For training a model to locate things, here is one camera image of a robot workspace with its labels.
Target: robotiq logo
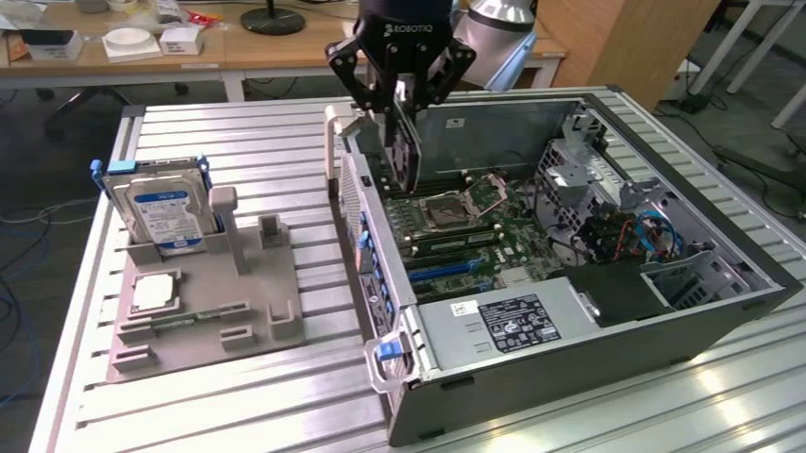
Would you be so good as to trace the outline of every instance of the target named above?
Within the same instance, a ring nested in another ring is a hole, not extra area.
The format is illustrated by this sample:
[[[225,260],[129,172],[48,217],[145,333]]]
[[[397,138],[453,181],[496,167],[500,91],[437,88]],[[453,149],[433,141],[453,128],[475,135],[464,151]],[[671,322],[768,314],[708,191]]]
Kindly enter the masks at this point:
[[[383,37],[388,38],[392,33],[431,33],[433,31],[432,25],[392,25],[387,24]]]

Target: motherboard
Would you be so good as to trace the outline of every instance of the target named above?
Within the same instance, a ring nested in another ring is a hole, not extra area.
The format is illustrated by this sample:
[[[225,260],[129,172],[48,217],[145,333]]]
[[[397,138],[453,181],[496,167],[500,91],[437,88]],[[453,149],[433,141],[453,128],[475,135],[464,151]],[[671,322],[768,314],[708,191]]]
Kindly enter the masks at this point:
[[[492,173],[388,188],[384,209],[417,303],[547,278],[563,266],[516,187]]]

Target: red cable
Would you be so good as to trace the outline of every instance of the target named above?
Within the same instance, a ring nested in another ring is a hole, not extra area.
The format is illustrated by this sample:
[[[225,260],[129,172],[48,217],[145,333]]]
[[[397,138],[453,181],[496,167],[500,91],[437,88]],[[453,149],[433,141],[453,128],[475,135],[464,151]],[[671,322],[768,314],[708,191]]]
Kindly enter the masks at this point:
[[[630,225],[632,223],[631,220],[624,222],[624,225],[620,227],[620,235],[618,236],[618,244],[615,245],[615,255],[614,255],[614,261],[618,260],[618,256],[620,255],[620,243],[624,240],[624,231],[627,230],[627,225]]]

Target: lamp base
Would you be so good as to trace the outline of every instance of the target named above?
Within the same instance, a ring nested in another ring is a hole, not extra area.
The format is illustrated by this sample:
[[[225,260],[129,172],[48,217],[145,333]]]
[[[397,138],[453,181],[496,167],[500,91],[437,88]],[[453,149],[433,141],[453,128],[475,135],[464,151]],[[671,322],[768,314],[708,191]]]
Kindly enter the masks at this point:
[[[243,27],[261,35],[281,36],[304,28],[304,17],[288,9],[275,9],[275,17],[268,16],[268,8],[252,9],[240,15]]]

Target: white table leg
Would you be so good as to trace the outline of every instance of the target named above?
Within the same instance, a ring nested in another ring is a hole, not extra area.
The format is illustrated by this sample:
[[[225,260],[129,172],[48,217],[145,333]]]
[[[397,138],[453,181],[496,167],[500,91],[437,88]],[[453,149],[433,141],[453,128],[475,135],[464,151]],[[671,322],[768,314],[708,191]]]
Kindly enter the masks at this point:
[[[742,88],[742,84],[744,83],[744,80],[747,80],[747,77],[755,70],[758,63],[760,62],[764,55],[767,55],[767,52],[770,52],[770,48],[772,47],[772,44],[775,44],[775,41],[778,41],[778,38],[780,38],[780,35],[786,31],[787,26],[790,26],[790,24],[792,23],[792,20],[795,19],[796,14],[803,9],[803,3],[800,3],[800,2],[798,2],[798,3],[792,4],[792,7],[790,8],[790,12],[787,12],[786,15],[783,16],[783,18],[778,21],[778,23],[772,27],[772,30],[770,30],[770,33],[767,33],[767,38],[764,38],[762,43],[758,45],[755,52],[752,52],[752,56],[744,63],[744,66],[742,66],[742,71],[739,71],[739,74],[736,75],[736,77],[732,79],[732,82],[730,82],[730,85],[727,86],[728,93],[734,94],[735,92],[739,91],[739,88]]]
[[[778,116],[775,116],[775,119],[771,122],[771,125],[775,129],[779,129],[783,127],[783,125],[786,125],[786,122],[790,121],[790,118],[795,114],[795,110],[803,106],[803,103],[806,103],[806,84],[803,84],[803,88],[800,88],[800,91],[796,92],[795,97],[786,105],[783,110],[780,110]]]
[[[750,0],[750,3],[747,4],[747,7],[744,8],[744,12],[739,16],[739,20],[735,21],[735,24],[732,25],[732,28],[730,29],[730,32],[727,33],[726,38],[722,40],[722,43],[719,44],[719,47],[716,48],[716,51],[714,52],[712,57],[707,61],[707,65],[704,66],[703,70],[700,71],[700,74],[696,77],[696,80],[694,80],[694,85],[691,85],[691,90],[690,90],[690,92],[692,94],[696,94],[698,92],[700,92],[703,90],[703,88],[706,87],[707,80],[714,75],[714,72],[716,71],[716,68],[719,67],[719,64],[722,63],[722,60],[726,59],[727,52],[730,51],[730,48],[732,47],[736,40],[739,39],[739,35],[744,31],[744,28],[747,28],[747,24],[750,23],[752,16],[755,16],[755,13],[758,12],[759,8],[760,8],[760,3]]]
[[[531,88],[548,88],[556,76],[556,68],[559,67],[559,59],[542,59],[536,67],[538,72],[531,81]]]
[[[227,91],[228,102],[243,102],[245,97],[243,94],[243,71],[223,71],[221,82],[224,82],[224,90]]]

